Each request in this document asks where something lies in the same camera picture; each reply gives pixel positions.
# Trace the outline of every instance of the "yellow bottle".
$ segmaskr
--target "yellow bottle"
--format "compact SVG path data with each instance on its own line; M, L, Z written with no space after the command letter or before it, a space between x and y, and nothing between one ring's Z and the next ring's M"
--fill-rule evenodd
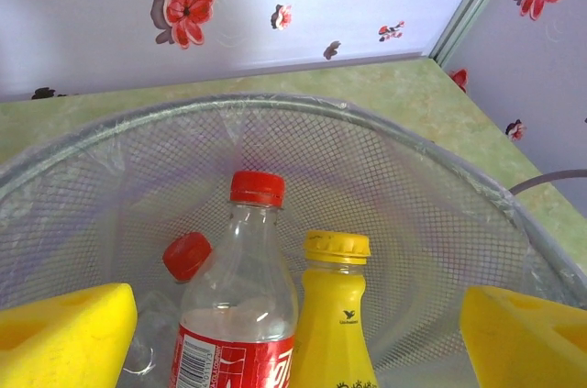
M315 230L308 232L304 249L305 300L295 331L290 388L376 388L360 322L369 239Z

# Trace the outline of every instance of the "yellow bottle cap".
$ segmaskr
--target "yellow bottle cap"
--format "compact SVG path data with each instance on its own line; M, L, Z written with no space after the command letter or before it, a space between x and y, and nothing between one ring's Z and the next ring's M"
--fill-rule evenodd
M309 260L342 264L367 264L367 257L371 256L369 237L325 230L310 230L304 249Z

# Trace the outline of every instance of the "cable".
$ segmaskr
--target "cable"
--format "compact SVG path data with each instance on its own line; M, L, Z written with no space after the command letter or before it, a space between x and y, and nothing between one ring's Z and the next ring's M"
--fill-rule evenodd
M578 178L587 178L587 170L567 170L542 174L538 177L534 177L532 179L526 180L525 182L517 184L512 189L510 189L510 193L512 193L513 195L517 195L524 192L526 189L530 189L542 183L554 182L555 180Z

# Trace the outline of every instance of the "clear plastic bottle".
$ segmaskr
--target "clear plastic bottle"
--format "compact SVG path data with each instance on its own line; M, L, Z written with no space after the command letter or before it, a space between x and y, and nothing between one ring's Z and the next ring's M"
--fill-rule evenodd
M237 172L221 244L187 284L170 388L285 388L297 293L277 243L283 178Z

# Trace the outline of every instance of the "barcode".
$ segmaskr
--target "barcode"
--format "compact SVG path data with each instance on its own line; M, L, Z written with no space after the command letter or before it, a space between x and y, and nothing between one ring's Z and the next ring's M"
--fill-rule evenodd
M188 337L183 338L177 388L208 388L215 349L214 345Z

